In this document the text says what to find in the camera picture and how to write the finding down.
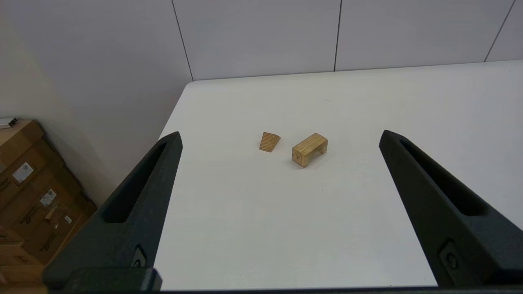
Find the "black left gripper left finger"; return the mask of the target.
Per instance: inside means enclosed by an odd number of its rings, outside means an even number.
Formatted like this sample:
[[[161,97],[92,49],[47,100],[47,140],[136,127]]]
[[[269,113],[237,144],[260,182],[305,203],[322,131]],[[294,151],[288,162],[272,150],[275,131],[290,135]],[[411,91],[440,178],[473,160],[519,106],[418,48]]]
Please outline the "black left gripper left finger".
[[[157,141],[43,272],[50,292],[154,292],[154,263],[183,144]]]

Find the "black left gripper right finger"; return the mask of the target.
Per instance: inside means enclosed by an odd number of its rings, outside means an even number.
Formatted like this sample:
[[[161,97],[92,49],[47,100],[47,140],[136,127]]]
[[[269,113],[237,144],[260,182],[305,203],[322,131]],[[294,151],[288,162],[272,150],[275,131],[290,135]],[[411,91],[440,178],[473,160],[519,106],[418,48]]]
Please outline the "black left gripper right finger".
[[[522,230],[405,136],[379,149],[439,286],[521,286]]]

